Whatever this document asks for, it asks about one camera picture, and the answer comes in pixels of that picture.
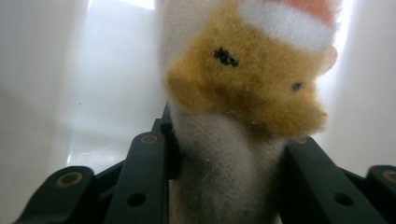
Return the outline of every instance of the white surface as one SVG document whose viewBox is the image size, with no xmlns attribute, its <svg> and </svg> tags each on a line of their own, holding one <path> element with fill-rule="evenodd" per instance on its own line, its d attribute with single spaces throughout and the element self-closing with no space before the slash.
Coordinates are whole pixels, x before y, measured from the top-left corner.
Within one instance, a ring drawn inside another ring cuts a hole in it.
<svg viewBox="0 0 396 224">
<path fill-rule="evenodd" d="M 345 2 L 316 138 L 364 175 L 396 165 L 396 2 Z M 54 171 L 121 161 L 161 115 L 157 14 L 153 0 L 0 1 L 0 223 Z"/>
</svg>

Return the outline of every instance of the bear face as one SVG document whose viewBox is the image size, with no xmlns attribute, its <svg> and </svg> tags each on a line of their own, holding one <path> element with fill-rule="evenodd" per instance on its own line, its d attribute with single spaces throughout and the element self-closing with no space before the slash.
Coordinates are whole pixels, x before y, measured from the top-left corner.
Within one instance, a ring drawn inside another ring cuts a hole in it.
<svg viewBox="0 0 396 224">
<path fill-rule="evenodd" d="M 191 113 L 218 112 L 298 137 L 321 128 L 315 78 L 326 48 L 296 48 L 240 16 L 238 2 L 215 11 L 165 77 L 171 98 Z"/>
</svg>

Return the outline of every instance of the black embroidered eye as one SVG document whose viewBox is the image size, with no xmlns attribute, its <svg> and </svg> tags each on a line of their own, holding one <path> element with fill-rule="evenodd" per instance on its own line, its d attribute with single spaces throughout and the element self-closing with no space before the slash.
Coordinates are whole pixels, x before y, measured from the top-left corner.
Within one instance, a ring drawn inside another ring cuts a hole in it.
<svg viewBox="0 0 396 224">
<path fill-rule="evenodd" d="M 299 91 L 303 87 L 304 83 L 303 82 L 296 82 L 291 86 L 291 89 L 293 91 Z"/>
<path fill-rule="evenodd" d="M 213 54 L 215 58 L 224 65 L 238 66 L 239 62 L 225 49 L 220 48 L 215 50 Z"/>
</svg>

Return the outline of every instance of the bear ear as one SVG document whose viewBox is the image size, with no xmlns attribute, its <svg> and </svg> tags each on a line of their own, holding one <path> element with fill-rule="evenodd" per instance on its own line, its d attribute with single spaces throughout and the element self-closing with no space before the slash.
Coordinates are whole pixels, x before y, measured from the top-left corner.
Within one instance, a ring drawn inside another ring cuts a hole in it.
<svg viewBox="0 0 396 224">
<path fill-rule="evenodd" d="M 201 113 L 213 106 L 213 99 L 208 97 L 210 90 L 197 69 L 188 63 L 174 63 L 164 81 L 172 100 L 192 113 Z"/>
</svg>

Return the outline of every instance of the finger puppet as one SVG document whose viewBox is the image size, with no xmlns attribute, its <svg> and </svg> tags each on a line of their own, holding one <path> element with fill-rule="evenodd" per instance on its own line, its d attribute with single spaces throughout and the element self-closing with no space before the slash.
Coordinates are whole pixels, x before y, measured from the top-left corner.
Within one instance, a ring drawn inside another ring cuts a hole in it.
<svg viewBox="0 0 396 224">
<path fill-rule="evenodd" d="M 163 78 L 183 161 L 171 224 L 273 223 L 283 147 L 323 128 L 331 0 L 224 0 Z"/>
</svg>

